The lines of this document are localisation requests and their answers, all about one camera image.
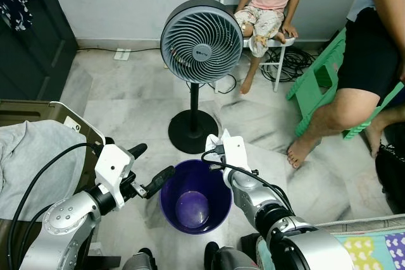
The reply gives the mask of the purple plastic bucket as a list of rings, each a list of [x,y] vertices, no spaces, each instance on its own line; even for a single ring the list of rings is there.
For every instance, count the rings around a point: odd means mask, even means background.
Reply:
[[[219,227],[228,217],[234,195],[223,173],[198,159],[182,161],[159,193],[160,207],[171,226],[200,235]]]

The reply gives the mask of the silver left robot leg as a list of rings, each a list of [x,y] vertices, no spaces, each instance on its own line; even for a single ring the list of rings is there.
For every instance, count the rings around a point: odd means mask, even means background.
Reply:
[[[120,270],[158,270],[158,267],[153,253],[148,248],[142,248],[127,259]]]

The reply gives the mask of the silver robot leg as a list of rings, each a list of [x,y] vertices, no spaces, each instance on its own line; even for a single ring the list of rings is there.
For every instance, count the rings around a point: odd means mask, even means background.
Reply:
[[[127,259],[120,270],[158,270],[158,267],[153,253],[148,248],[142,248]]]
[[[204,270],[261,270],[245,252],[208,242],[204,250]]]

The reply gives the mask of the grey cloth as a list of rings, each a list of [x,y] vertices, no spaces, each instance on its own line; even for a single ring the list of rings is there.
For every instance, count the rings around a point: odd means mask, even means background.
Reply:
[[[0,126],[0,219],[11,220],[32,178],[55,156],[86,137],[54,120]],[[72,197],[80,180],[86,149],[57,160],[38,178],[20,213],[29,221],[44,206]]]

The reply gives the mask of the silver right robot leg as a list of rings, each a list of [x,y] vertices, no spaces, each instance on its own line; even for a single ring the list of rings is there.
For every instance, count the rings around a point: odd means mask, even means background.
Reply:
[[[245,252],[208,242],[204,250],[204,270],[261,270]]]

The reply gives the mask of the brown box with white rim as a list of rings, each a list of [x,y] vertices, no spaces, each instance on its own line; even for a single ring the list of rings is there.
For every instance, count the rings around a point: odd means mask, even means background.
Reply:
[[[68,123],[68,126],[73,126],[75,122],[78,125],[77,132],[83,134],[93,146],[107,144],[105,136],[97,128],[61,102],[0,99],[0,126],[40,120]]]

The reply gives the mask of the black bag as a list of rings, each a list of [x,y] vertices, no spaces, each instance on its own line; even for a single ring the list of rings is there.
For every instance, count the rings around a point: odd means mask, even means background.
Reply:
[[[375,158],[375,169],[382,192],[394,214],[405,210],[405,123],[388,126],[383,133],[387,143],[381,144]]]

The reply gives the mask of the grey standing fan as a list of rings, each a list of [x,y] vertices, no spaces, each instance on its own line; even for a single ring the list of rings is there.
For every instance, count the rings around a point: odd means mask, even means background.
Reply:
[[[225,5],[215,0],[188,0],[166,18],[160,36],[165,66],[190,90],[190,108],[168,126],[171,144],[186,154],[204,152],[206,137],[217,136],[214,117],[199,110],[199,88],[231,74],[243,50],[243,34]]]

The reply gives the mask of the white patterned mattress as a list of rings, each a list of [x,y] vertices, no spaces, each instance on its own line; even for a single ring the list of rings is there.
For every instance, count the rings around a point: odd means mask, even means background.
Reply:
[[[333,235],[358,235],[358,233],[403,230],[405,228],[405,215],[396,214],[387,217],[325,222],[316,224],[316,227],[333,233]]]

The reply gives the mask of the teal blanket with colourful hearts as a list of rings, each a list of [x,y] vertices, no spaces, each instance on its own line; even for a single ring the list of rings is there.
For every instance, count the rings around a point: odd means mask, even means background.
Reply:
[[[256,242],[264,270],[403,270],[403,230],[333,235],[325,230],[267,235]]]

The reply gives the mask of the white metal chair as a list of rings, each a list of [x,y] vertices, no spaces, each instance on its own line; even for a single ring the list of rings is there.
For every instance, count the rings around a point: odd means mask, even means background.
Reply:
[[[266,71],[269,73],[271,70],[271,66],[275,66],[275,76],[271,80],[273,83],[273,90],[276,92],[278,90],[278,85],[280,85],[280,80],[282,76],[282,71],[283,71],[283,65],[284,65],[284,60],[285,60],[285,53],[286,53],[286,48],[291,46],[293,42],[295,41],[297,37],[289,37],[287,38],[287,41],[284,42],[284,44],[281,44],[281,42],[275,40],[275,39],[270,39],[267,41],[267,45],[269,47],[269,50],[266,51],[266,53],[263,55],[263,58],[261,58],[261,61],[259,63],[259,68],[257,71]],[[249,49],[249,39],[243,36],[243,47]]]

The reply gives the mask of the adult in black shorts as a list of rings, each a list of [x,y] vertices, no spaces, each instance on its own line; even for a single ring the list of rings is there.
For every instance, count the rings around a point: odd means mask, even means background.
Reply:
[[[332,102],[313,113],[287,149],[297,169],[321,138],[368,121],[390,86],[404,77],[405,0],[354,0],[347,15],[344,60]]]

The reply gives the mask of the green plastic stool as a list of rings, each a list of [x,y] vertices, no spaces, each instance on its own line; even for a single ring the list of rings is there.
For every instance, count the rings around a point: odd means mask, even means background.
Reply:
[[[297,137],[304,134],[316,109],[335,98],[337,71],[344,59],[345,39],[346,30],[342,29],[287,92],[286,98],[297,100],[301,110],[302,119],[295,129]]]

